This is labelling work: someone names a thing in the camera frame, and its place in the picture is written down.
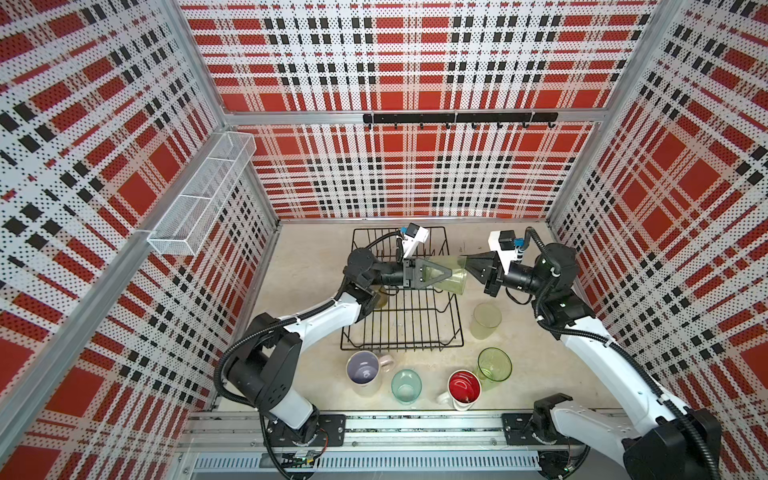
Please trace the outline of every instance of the robotic arm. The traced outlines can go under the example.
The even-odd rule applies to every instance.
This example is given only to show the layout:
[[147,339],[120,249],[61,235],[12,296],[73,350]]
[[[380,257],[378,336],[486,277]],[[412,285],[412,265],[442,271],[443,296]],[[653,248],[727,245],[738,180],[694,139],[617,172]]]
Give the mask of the robotic arm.
[[[219,393],[283,422],[297,445],[311,442],[319,430],[319,412],[292,388],[300,353],[369,315],[379,295],[371,286],[418,289],[450,277],[450,269],[412,257],[428,234],[413,223],[400,230],[395,262],[379,261],[370,250],[392,234],[356,249],[347,259],[344,279],[333,298],[292,316],[257,316],[245,336],[222,356],[214,373]],[[531,240],[541,255],[534,266],[525,266],[523,253]],[[631,422],[601,415],[558,393],[535,402],[535,437],[542,443],[554,442],[558,432],[575,438],[623,465],[635,479],[718,479],[719,422],[706,409],[692,410],[653,380],[574,294],[579,271],[575,250],[559,243],[545,245],[531,227],[524,238],[517,238],[512,230],[492,232],[488,244],[491,251],[466,257],[466,270],[488,295],[496,296],[502,286],[531,294],[539,326],[589,366]],[[429,269],[433,270],[427,278],[424,272]],[[274,350],[267,355],[264,350],[271,347]],[[222,374],[244,397],[223,388]]]

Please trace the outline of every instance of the white mug handle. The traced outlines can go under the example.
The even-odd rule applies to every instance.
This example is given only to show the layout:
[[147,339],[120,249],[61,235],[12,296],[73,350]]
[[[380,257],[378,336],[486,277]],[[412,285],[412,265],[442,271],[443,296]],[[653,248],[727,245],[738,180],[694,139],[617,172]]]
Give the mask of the white mug handle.
[[384,355],[379,357],[379,366],[382,367],[383,372],[388,372],[389,370],[395,368],[395,364],[397,362],[391,355]]
[[453,400],[450,392],[443,392],[437,397],[437,403],[449,403]]

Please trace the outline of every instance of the black wire rack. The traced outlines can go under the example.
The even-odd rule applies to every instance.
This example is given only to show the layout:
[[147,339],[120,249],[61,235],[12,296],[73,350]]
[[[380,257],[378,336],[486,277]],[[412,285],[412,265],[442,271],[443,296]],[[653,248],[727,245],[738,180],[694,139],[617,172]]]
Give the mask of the black wire rack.
[[[427,227],[429,239],[419,244],[414,257],[450,255],[444,227]],[[396,228],[356,228],[352,250],[365,247]],[[397,239],[390,237],[372,247],[381,261],[394,261]],[[385,287],[388,302],[341,332],[341,350],[407,350],[464,346],[462,321],[454,293],[425,289]]]

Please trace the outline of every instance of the teal glass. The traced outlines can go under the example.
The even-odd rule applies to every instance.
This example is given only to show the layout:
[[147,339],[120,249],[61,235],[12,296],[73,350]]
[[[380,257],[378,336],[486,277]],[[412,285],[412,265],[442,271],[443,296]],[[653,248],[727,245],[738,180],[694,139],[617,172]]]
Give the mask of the teal glass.
[[400,370],[392,377],[392,394],[398,402],[410,405],[422,392],[422,380],[413,370]]

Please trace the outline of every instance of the plaid wall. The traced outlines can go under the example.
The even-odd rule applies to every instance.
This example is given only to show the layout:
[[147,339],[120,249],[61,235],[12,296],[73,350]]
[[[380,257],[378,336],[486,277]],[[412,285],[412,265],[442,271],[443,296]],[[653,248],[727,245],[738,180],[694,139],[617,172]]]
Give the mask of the plaid wall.
[[179,3],[230,111],[602,107],[657,4]]
[[[214,127],[161,12],[0,2],[0,398]],[[203,253],[144,262],[0,478],[162,477],[266,241],[245,189]]]
[[722,470],[768,465],[768,6],[684,4],[555,221],[637,360],[723,424]]
[[281,218],[547,216],[590,124],[241,127]]

